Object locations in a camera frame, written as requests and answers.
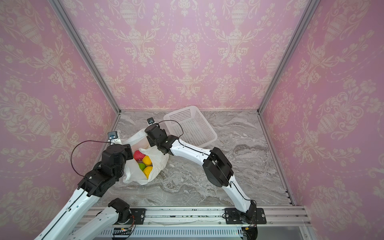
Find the green fruit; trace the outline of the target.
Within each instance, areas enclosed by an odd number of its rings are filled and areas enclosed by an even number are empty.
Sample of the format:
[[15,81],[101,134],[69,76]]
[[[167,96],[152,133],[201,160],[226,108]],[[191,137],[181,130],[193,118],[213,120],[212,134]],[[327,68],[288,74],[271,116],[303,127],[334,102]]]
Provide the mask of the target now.
[[139,168],[144,171],[144,169],[147,167],[144,163],[138,163]]

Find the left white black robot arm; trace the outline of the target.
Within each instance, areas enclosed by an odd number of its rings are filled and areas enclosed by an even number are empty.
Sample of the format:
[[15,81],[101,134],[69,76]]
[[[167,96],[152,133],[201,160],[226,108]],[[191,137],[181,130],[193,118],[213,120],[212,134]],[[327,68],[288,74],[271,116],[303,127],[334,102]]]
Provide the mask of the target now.
[[36,237],[38,240],[93,240],[113,224],[125,224],[134,217],[130,206],[116,198],[96,217],[75,229],[83,216],[124,175],[128,160],[133,159],[130,145],[112,144],[102,153],[102,160],[83,176],[71,198]]

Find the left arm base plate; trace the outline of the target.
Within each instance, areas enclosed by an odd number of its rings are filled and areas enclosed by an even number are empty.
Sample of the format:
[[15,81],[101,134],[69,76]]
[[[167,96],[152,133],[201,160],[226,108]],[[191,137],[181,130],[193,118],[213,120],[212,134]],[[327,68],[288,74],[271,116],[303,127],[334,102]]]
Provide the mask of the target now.
[[144,220],[146,217],[146,211],[145,208],[131,208],[131,216],[129,221],[127,222],[128,225],[143,225]]

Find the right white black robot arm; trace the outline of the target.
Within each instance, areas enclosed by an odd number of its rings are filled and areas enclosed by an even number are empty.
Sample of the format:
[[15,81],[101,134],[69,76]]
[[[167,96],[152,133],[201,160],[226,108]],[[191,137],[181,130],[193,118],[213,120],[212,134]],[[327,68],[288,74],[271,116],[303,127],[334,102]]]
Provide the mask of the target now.
[[151,146],[164,155],[172,155],[190,160],[201,166],[208,181],[218,188],[222,188],[232,200],[241,220],[255,225],[257,203],[242,190],[234,175],[233,166],[219,148],[203,149],[180,139],[168,135],[158,123],[149,125],[145,129]]

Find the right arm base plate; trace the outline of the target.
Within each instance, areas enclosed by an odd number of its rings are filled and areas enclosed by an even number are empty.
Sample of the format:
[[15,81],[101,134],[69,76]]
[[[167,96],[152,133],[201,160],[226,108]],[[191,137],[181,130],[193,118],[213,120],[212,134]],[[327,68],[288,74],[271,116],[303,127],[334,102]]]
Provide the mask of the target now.
[[238,211],[236,208],[225,208],[222,218],[226,220],[227,225],[265,225],[267,223],[266,215],[262,208],[256,208],[250,216]]

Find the red fruit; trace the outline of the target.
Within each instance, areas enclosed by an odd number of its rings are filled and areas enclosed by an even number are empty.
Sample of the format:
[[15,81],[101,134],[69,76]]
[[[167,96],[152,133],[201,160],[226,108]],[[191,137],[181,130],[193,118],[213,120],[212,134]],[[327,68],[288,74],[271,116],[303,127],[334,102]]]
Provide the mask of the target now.
[[145,158],[145,154],[143,154],[143,153],[141,153],[139,150],[136,150],[135,152],[134,152],[134,155],[133,155],[133,157],[134,157],[134,160],[136,160],[137,162],[142,162],[143,161],[143,159]]

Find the white plastic mesh basket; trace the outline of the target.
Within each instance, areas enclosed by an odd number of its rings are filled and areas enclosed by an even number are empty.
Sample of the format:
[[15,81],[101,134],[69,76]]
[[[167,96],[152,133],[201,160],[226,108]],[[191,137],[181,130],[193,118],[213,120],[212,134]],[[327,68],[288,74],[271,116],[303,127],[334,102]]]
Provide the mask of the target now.
[[217,133],[196,106],[182,108],[164,116],[164,123],[171,135],[205,148],[217,140]]

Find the yellow lemon fruit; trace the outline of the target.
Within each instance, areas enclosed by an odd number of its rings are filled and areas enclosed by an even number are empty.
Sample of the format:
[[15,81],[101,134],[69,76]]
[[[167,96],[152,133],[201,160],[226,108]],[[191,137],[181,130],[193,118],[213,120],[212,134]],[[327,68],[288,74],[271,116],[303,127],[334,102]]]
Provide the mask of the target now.
[[146,165],[146,166],[152,166],[153,163],[151,161],[151,158],[149,156],[144,156],[143,159],[142,159],[142,162]]

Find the white plastic bag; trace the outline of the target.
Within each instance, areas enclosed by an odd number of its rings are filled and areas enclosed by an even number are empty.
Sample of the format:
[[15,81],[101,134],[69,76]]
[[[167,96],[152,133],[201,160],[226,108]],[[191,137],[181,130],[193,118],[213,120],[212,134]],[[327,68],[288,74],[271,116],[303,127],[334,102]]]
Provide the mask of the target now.
[[118,131],[117,143],[130,145],[133,158],[126,162],[123,183],[146,185],[153,181],[165,169],[169,155],[164,155],[156,146],[150,146],[147,134],[140,130],[130,138],[124,138]]

